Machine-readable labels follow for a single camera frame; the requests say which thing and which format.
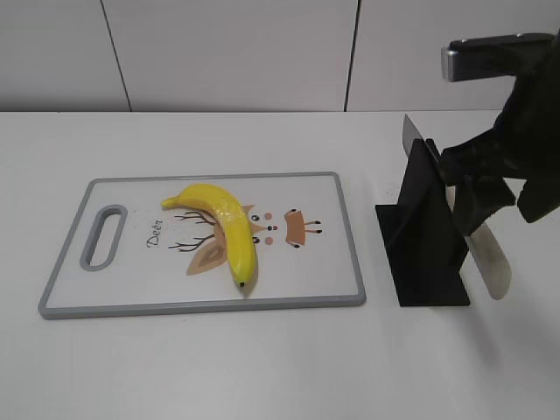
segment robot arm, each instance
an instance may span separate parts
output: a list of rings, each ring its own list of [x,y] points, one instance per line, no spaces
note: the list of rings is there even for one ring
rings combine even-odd
[[[560,33],[451,42],[444,77],[464,81],[514,75],[514,89],[488,131],[444,149],[438,170],[456,186],[453,219],[462,235],[515,204],[503,178],[526,179],[517,200],[527,222],[560,206]]]

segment cutting board handle hole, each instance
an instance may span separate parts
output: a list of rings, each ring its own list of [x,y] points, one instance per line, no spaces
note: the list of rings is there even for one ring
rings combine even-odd
[[[126,208],[118,204],[106,206],[97,213],[80,257],[84,270],[101,270],[113,262],[126,215]]]

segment deer ear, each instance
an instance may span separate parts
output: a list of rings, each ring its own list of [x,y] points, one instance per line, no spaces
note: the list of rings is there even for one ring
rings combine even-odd
[[[223,244],[212,241],[199,249],[189,265],[186,274],[193,276],[215,269],[228,259],[228,252]]]

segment deer antler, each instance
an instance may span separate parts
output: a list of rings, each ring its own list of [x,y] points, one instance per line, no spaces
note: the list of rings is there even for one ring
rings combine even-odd
[[[214,238],[214,234],[210,234],[209,236],[207,236],[205,238],[193,238],[193,239],[196,239],[198,241],[197,243],[175,242],[175,245],[167,247],[167,248],[177,249],[178,252],[193,252],[193,251],[197,250],[198,248],[200,248],[200,245],[202,245],[204,242],[206,242],[210,238]]]
[[[185,212],[185,214],[180,215],[180,216],[175,216],[175,217],[178,218],[181,221],[184,221],[186,219],[200,219],[200,221],[196,222],[197,224],[206,223],[206,224],[212,225],[212,226],[216,224],[215,221],[210,221],[201,212]]]

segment deer text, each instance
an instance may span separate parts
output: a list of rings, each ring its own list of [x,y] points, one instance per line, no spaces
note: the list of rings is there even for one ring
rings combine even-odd
[[[148,238],[148,241],[146,241],[147,248],[154,248],[159,245],[159,236],[161,234],[162,223],[162,220],[156,220],[151,226],[151,236]]]

